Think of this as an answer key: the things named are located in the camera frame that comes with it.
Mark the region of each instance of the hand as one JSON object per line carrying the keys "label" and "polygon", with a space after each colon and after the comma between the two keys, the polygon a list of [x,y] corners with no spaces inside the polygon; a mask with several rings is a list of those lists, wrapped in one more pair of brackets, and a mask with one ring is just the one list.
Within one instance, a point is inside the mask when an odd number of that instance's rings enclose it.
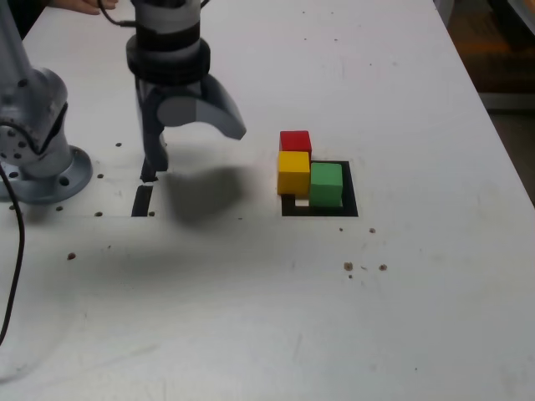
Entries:
{"label": "hand", "polygon": [[[102,0],[104,8],[113,10],[119,0]],[[99,4],[97,0],[52,0],[50,6],[63,8],[65,10],[76,11],[78,13],[99,15]]]}

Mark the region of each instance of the wooden block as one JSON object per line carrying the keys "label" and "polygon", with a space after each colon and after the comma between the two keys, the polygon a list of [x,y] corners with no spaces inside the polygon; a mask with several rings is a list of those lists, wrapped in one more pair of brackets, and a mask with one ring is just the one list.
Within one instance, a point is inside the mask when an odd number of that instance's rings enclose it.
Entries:
{"label": "wooden block", "polygon": [[306,152],[279,152],[277,193],[279,195],[308,195],[310,164]]}
{"label": "wooden block", "polygon": [[316,207],[341,207],[342,166],[334,163],[312,163],[309,203]]}
{"label": "wooden block", "polygon": [[284,152],[307,152],[312,159],[312,144],[308,131],[282,131],[279,150]]}

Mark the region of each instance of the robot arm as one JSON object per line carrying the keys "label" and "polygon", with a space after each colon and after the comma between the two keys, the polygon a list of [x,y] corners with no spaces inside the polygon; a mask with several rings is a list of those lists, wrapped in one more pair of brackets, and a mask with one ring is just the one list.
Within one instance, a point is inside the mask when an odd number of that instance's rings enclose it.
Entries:
{"label": "robot arm", "polygon": [[[126,45],[135,76],[147,175],[168,169],[162,133],[195,121],[239,140],[237,106],[210,74],[210,48],[200,36],[201,0],[133,0],[135,35]],[[0,0],[0,162],[20,201],[59,202],[89,182],[89,157],[64,135],[67,89],[47,69],[33,69],[12,14]],[[7,198],[0,186],[0,198]]]}
{"label": "robot arm", "polygon": [[135,76],[148,164],[166,171],[165,127],[201,121],[240,140],[237,106],[210,74],[210,48],[201,39],[200,0],[134,0],[136,35],[126,45]]}

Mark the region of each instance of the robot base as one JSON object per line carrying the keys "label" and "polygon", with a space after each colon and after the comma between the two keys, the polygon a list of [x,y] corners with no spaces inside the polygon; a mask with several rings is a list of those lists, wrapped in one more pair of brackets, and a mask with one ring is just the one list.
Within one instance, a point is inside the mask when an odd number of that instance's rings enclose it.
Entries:
{"label": "robot base", "polygon": [[[78,194],[91,180],[91,159],[81,149],[70,146],[73,159],[69,167],[57,175],[33,178],[14,165],[2,163],[17,198],[30,205],[49,205]],[[9,194],[0,182],[0,200],[8,201]]]}

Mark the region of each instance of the red cube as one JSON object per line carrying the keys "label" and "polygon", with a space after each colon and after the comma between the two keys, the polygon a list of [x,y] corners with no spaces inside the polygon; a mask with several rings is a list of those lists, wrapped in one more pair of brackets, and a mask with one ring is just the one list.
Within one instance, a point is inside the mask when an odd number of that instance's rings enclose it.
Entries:
{"label": "red cube", "polygon": [[279,150],[283,152],[307,152],[312,159],[312,144],[308,131],[281,131]]}

